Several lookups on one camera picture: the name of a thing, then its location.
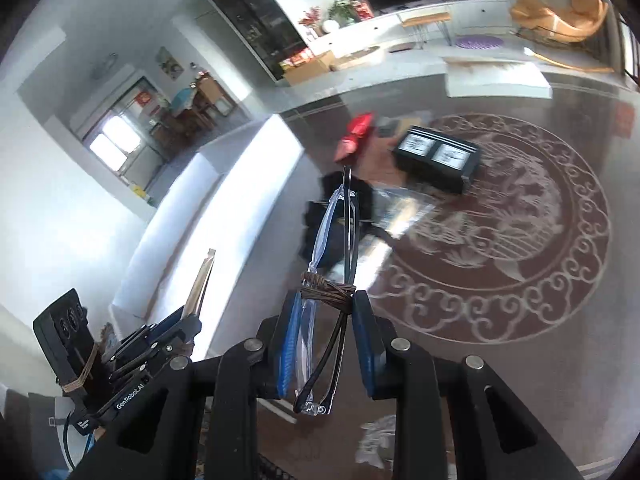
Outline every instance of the brown string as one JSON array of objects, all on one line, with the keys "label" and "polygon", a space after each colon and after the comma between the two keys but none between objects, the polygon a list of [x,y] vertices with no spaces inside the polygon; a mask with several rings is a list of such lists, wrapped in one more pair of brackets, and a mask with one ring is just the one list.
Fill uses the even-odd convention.
[{"label": "brown string", "polygon": [[322,301],[345,314],[351,313],[353,293],[356,291],[354,285],[333,283],[314,272],[304,272],[302,283],[300,295],[303,300]]},{"label": "brown string", "polygon": [[78,375],[78,378],[75,381],[71,381],[69,384],[60,384],[60,387],[62,387],[63,392],[65,392],[66,394],[69,394],[72,391],[77,390],[78,388],[82,388],[84,386],[84,382],[86,381],[86,378],[89,376],[89,372],[91,371],[91,368],[94,365],[95,357],[97,355],[98,355],[98,343],[94,342],[94,347],[91,350],[91,354],[89,355],[87,362],[84,364],[84,368],[82,369],[82,372],[80,372],[80,375]]}]

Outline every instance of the blue gripper pad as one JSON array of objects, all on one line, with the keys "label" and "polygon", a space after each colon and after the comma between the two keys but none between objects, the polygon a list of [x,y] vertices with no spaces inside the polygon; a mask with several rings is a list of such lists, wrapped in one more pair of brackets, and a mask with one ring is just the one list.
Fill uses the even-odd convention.
[{"label": "blue gripper pad", "polygon": [[358,349],[362,383],[367,395],[374,397],[377,390],[376,378],[386,365],[386,350],[371,310],[369,297],[364,290],[358,290],[353,295],[351,323]]},{"label": "blue gripper pad", "polygon": [[293,368],[296,365],[296,342],[298,341],[298,332],[300,330],[300,317],[302,315],[302,298],[300,292],[293,297],[293,305],[290,308],[289,321],[287,323],[287,331],[284,336],[282,350],[280,351],[280,359],[278,366],[278,395],[282,398],[287,393],[289,381],[293,374]]}]

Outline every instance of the wall picture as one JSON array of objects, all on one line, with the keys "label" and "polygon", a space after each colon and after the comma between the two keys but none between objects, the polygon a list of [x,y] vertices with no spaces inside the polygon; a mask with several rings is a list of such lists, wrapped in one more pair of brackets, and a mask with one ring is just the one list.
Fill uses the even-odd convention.
[{"label": "wall picture", "polygon": [[172,81],[178,79],[180,74],[184,72],[180,63],[175,60],[175,57],[172,56],[164,46],[161,46],[156,54],[156,63],[158,63],[162,71],[167,74]]}]

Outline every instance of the dark glass cabinet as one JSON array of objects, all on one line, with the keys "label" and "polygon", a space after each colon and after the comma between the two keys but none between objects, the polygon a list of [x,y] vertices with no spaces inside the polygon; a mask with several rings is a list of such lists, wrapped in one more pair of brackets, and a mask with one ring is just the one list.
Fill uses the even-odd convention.
[{"label": "dark glass cabinet", "polygon": [[306,47],[276,0],[212,0],[276,79],[279,63]]}]

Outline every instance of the circular carpet pattern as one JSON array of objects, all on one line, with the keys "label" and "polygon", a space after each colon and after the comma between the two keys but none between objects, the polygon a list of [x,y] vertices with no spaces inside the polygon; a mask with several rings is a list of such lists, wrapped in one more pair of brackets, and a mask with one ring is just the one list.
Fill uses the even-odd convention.
[{"label": "circular carpet pattern", "polygon": [[456,40],[456,46],[460,48],[469,48],[473,50],[481,50],[488,48],[498,48],[504,45],[504,41],[495,36],[485,36],[476,34],[472,36],[460,36]]},{"label": "circular carpet pattern", "polygon": [[398,241],[369,290],[376,309],[425,334],[498,343],[568,319],[609,247],[607,200],[584,159],[518,119],[465,114],[431,128],[482,147],[476,181],[442,195]]}]

